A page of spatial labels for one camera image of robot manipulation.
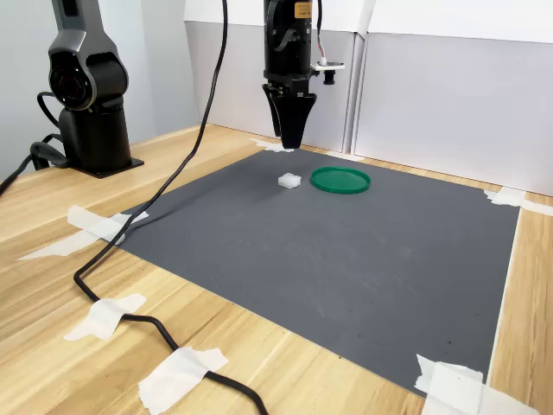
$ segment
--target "tape strip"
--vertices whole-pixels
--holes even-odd
[[[492,201],[494,205],[521,207],[524,210],[536,212],[537,214],[553,216],[552,206],[535,203],[534,201],[527,201],[525,199],[526,192],[523,190],[516,190],[515,188],[501,188],[501,190],[497,193],[489,190],[484,190],[484,193],[486,194],[488,200]]]
[[[417,355],[415,387],[428,394],[423,415],[539,415],[535,409],[482,384],[482,373]]]
[[[362,156],[355,156],[354,154],[339,153],[338,151],[327,151],[325,153],[327,156],[343,158],[344,160],[351,160],[352,162],[360,162],[365,160]]]
[[[138,384],[138,394],[152,415],[167,411],[198,385],[208,370],[215,372],[228,362],[218,348],[199,352],[179,348]]]
[[[72,206],[67,212],[67,222],[75,227],[82,229],[80,232],[58,240],[51,245],[45,246],[38,251],[25,255],[18,259],[34,259],[49,256],[66,257],[73,252],[77,252],[93,244],[98,239],[111,240],[119,232],[119,229],[129,219],[129,214],[115,214],[111,218],[104,218],[87,211],[78,206]],[[132,223],[147,218],[148,214],[143,212],[139,214]],[[124,240],[124,235],[117,241],[116,245]]]
[[[107,340],[118,326],[121,316],[134,313],[145,302],[146,297],[140,294],[131,294],[118,300],[102,298],[92,305],[85,320],[63,338],[74,341],[87,335],[95,335],[99,339]]]
[[[280,153],[281,151],[291,153],[294,151],[294,149],[285,149],[282,143],[267,143],[266,141],[257,140],[256,138],[250,138],[250,140],[255,141],[258,147],[264,147],[267,151],[275,151],[276,153]]]

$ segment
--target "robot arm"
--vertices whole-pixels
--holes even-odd
[[[64,105],[60,132],[71,167],[97,177],[143,162],[130,157],[123,94],[129,85],[98,0],[52,0],[59,33],[48,50],[49,83]]]
[[[321,0],[317,35],[321,29]],[[311,108],[317,100],[309,93],[309,80],[325,72],[325,85],[334,84],[334,73],[343,64],[326,62],[311,65],[311,0],[264,0],[265,70],[263,85],[275,135],[285,149],[297,149]]]

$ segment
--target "white cube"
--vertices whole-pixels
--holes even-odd
[[[297,188],[302,184],[302,178],[291,173],[286,173],[284,176],[278,178],[278,184],[285,188]]]

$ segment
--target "wooden tabletop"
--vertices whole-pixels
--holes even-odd
[[[105,242],[67,257],[16,260],[73,234],[67,224],[72,205],[111,216],[149,199],[192,149],[197,133],[193,127],[133,145],[133,156],[144,166],[113,177],[45,169],[17,179],[0,198],[1,413],[147,413],[137,383],[170,354],[153,326],[121,322],[108,341],[63,340],[91,306],[73,273]],[[209,126],[197,156],[169,190],[262,150],[251,137],[270,141]],[[499,189],[391,163],[363,163]],[[553,206],[550,197],[528,194],[527,199]],[[422,410],[417,395],[127,252],[113,249],[86,282],[100,297],[145,295],[141,314],[161,320],[182,347],[220,348],[229,362],[219,372],[256,390],[271,414]],[[553,413],[552,304],[553,218],[522,211],[490,385],[542,415]],[[177,412],[256,413],[247,398],[210,380],[168,411]]]

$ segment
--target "green lid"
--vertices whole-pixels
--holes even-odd
[[[367,190],[371,177],[348,167],[321,167],[311,173],[311,184],[325,192],[351,195]]]

